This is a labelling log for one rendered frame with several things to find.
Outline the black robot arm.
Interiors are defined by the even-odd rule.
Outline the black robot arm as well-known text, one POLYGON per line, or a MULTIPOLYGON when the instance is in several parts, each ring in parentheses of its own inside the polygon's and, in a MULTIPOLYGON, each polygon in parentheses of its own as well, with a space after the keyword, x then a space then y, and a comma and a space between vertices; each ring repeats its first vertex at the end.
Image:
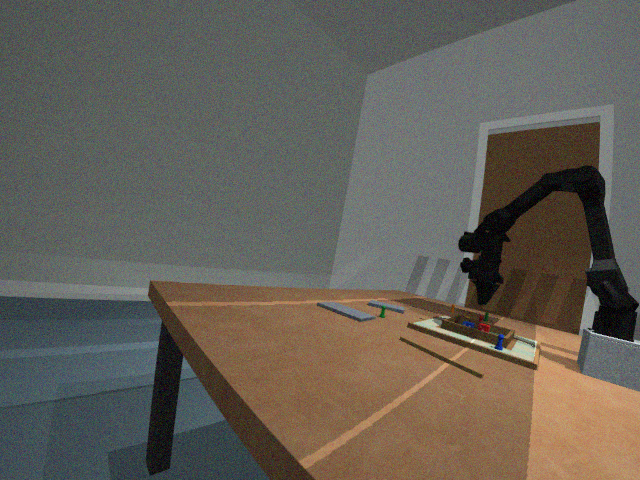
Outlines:
POLYGON ((605 180, 597 168, 585 165, 543 174, 539 181, 509 205, 485 216, 475 231, 465 231, 459 240, 460 251, 481 251, 501 256, 503 242, 511 242, 505 233, 521 214, 552 191, 577 193, 583 203, 593 254, 592 267, 585 268, 586 285, 598 296, 600 302, 599 311, 595 311, 592 330, 594 333, 634 342, 638 314, 635 310, 639 303, 628 293, 627 283, 615 259, 604 206, 605 180))

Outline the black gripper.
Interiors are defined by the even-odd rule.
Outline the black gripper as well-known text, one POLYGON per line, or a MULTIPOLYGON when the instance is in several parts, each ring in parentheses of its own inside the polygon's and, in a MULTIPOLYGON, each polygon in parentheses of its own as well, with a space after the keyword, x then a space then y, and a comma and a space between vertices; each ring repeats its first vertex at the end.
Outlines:
POLYGON ((468 279, 475 284, 478 295, 478 305, 487 304, 493 297, 493 294, 499 288, 500 283, 503 284, 504 278, 498 273, 499 265, 502 263, 501 256, 481 253, 478 257, 480 260, 480 269, 472 269, 469 272, 468 279), (498 283, 497 285, 495 283, 498 283))

